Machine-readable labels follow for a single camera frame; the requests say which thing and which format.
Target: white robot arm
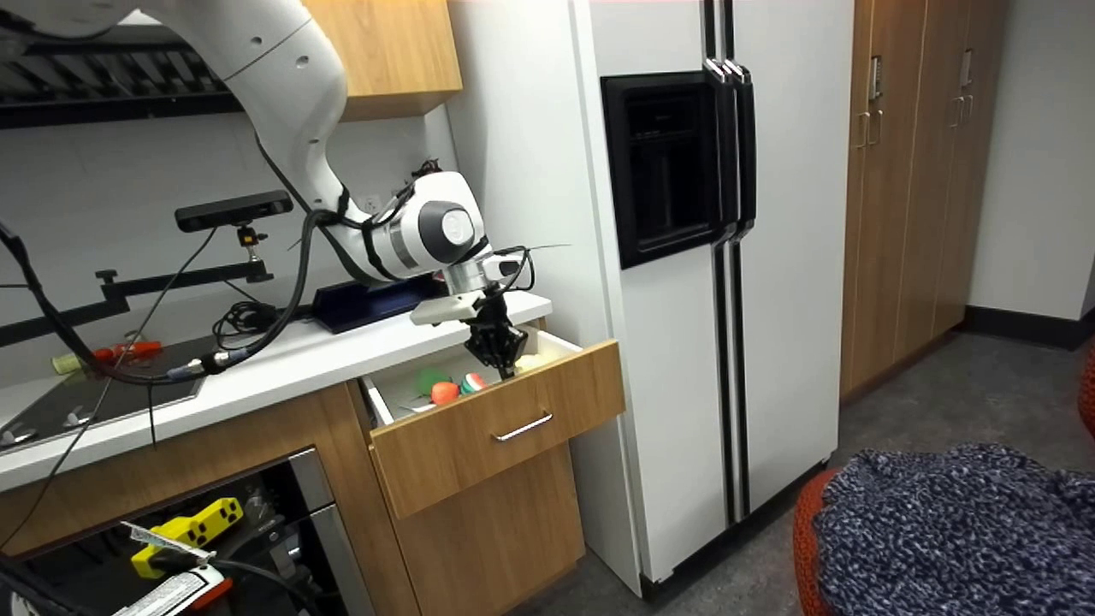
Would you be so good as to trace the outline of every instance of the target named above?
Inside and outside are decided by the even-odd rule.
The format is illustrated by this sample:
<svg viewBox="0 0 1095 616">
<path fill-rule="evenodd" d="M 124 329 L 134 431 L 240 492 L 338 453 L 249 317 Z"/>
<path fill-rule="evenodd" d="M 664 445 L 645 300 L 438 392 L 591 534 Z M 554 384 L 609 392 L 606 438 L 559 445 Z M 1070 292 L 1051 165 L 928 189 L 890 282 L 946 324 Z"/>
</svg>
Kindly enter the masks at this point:
<svg viewBox="0 0 1095 616">
<path fill-rule="evenodd" d="M 247 109 L 275 175 L 305 208 L 329 208 L 344 262 L 368 282 L 438 274 L 486 248 L 479 205 L 454 170 L 368 214 L 337 178 L 325 144 L 345 107 L 345 73 L 303 0 L 0 0 L 27 32 L 85 36 L 134 10 L 184 36 Z"/>
</svg>

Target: refrigerator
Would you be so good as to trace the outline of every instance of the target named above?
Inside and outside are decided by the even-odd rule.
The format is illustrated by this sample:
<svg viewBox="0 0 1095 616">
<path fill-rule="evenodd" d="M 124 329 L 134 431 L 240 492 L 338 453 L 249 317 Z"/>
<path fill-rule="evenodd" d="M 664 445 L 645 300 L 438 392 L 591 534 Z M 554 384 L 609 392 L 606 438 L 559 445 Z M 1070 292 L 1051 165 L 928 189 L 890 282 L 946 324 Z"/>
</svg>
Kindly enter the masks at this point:
<svg viewBox="0 0 1095 616">
<path fill-rule="evenodd" d="M 453 19 L 453 165 L 493 244 L 535 251 L 554 333 L 619 340 L 628 410 L 576 477 L 591 554 L 649 597 L 836 453 L 852 0 L 453 0 Z M 619 88 L 664 82 L 680 109 L 632 104 L 619 190 Z M 694 129 L 723 152 L 668 162 Z"/>
</svg>

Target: floor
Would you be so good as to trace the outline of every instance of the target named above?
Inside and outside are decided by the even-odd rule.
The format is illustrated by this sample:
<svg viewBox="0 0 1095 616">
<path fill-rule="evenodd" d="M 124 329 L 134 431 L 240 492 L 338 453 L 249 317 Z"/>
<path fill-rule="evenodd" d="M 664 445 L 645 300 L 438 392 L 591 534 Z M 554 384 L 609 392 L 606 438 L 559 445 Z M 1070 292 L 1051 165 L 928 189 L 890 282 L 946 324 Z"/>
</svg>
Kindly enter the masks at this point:
<svg viewBox="0 0 1095 616">
<path fill-rule="evenodd" d="M 1095 440 L 1075 415 L 1078 360 L 1070 348 L 955 335 L 869 397 L 841 410 L 836 461 L 867 449 L 936 453 L 947 445 L 1009 445 L 1043 464 L 1095 468 Z M 619 578 L 587 557 L 571 578 L 524 606 L 538 616 L 796 616 L 791 568 L 791 498 L 747 541 L 723 548 L 703 571 L 656 601 L 632 598 Z"/>
</svg>

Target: wall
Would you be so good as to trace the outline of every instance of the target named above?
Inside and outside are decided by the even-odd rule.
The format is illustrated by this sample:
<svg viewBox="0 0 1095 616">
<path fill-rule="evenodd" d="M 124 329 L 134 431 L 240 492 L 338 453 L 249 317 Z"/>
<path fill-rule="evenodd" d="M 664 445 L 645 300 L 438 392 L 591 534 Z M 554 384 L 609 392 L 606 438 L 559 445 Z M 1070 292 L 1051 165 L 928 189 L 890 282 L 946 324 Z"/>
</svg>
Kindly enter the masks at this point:
<svg viewBox="0 0 1095 616">
<path fill-rule="evenodd" d="M 1095 2 L 1015 0 L 970 306 L 1083 317 L 1095 266 Z"/>
<path fill-rule="evenodd" d="M 453 162 L 444 115 L 344 124 L 331 137 L 331 168 L 361 201 L 385 201 L 405 186 L 408 170 L 441 154 Z M 98 300 L 92 270 L 127 277 L 171 274 L 207 240 L 174 230 L 177 205 L 232 200 L 278 189 L 254 148 L 249 124 L 240 112 L 81 124 L 7 129 L 0 139 L 0 221 L 25 235 L 30 259 L 57 309 Z M 262 258 L 275 282 L 247 289 L 282 306 L 299 262 L 299 213 L 262 219 L 270 232 Z M 195 266 L 240 262 L 232 230 L 224 230 Z M 13 259 L 0 251 L 0 284 L 22 282 Z M 325 244 L 314 244 L 313 289 L 345 282 Z M 137 299 L 130 315 L 85 324 L 92 346 L 106 346 L 134 329 L 151 299 Z M 151 335 L 195 340 L 238 300 L 225 284 L 169 294 Z M 27 292 L 0 289 L 0 322 L 36 317 Z M 0 348 L 0 384 L 48 378 L 48 355 L 66 352 L 56 335 Z"/>
</svg>

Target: countertop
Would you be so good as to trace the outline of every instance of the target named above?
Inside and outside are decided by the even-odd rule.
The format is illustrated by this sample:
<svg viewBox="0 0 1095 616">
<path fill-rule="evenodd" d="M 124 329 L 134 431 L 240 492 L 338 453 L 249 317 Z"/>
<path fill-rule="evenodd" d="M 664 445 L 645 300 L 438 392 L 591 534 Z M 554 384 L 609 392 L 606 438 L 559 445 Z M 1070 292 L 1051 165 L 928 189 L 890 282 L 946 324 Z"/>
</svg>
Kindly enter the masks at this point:
<svg viewBox="0 0 1095 616">
<path fill-rule="evenodd" d="M 549 299 L 514 292 L 506 294 L 509 322 L 535 322 L 550 313 Z M 203 391 L 184 402 L 158 404 L 155 429 L 158 440 L 177 438 L 219 421 L 254 415 L 262 406 L 305 397 L 345 379 L 361 379 L 398 364 L 461 346 L 470 329 L 461 322 L 416 324 L 410 315 L 385 317 L 344 335 L 319 329 L 314 322 L 296 322 L 289 333 L 266 346 L 262 355 L 207 378 Z M 56 379 L 0 391 L 0 419 L 16 415 Z M 27 440 L 22 449 L 0 453 L 0 492 L 38 481 L 52 477 L 56 461 L 72 445 L 77 431 Z M 151 445 L 149 410 L 98 421 L 69 453 L 57 472 L 92 464 L 134 449 Z"/>
</svg>

